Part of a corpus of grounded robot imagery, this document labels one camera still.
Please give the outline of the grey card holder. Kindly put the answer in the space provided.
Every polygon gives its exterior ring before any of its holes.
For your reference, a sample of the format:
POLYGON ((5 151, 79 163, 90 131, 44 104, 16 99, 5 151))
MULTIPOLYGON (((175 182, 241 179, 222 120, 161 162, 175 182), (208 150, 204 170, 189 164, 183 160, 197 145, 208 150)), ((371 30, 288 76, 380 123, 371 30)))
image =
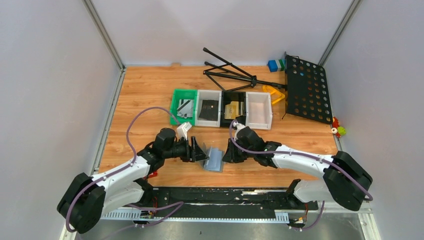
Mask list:
POLYGON ((201 166, 208 172, 222 172, 223 171, 223 156, 225 152, 217 147, 207 147, 205 144, 202 146, 205 150, 208 159, 201 161, 201 166))

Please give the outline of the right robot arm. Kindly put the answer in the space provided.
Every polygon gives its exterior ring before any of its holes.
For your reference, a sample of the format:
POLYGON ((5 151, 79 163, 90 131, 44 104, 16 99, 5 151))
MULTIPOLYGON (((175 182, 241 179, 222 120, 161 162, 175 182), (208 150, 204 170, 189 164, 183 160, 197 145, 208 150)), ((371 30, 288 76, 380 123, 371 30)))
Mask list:
POLYGON ((315 180, 295 179, 285 195, 286 204, 298 209, 311 201, 335 201, 341 207, 358 211, 363 202, 373 201, 369 189, 371 175, 347 152, 317 154, 264 141, 253 129, 234 119, 229 125, 226 163, 254 159, 263 167, 290 169, 314 176, 315 180))

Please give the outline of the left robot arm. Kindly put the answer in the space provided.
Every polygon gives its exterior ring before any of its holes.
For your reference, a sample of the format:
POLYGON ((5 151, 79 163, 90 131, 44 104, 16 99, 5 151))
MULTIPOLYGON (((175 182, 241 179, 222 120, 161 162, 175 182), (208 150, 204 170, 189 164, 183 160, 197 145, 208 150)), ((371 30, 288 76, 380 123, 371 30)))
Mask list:
POLYGON ((153 201, 153 187, 147 179, 166 159, 179 158, 188 163, 209 159, 196 138, 187 137, 190 128, 188 122, 177 130, 163 128, 154 141, 127 162, 92 176, 84 172, 78 174, 56 207, 65 218, 68 231, 84 234, 101 217, 125 205, 149 206, 153 201))

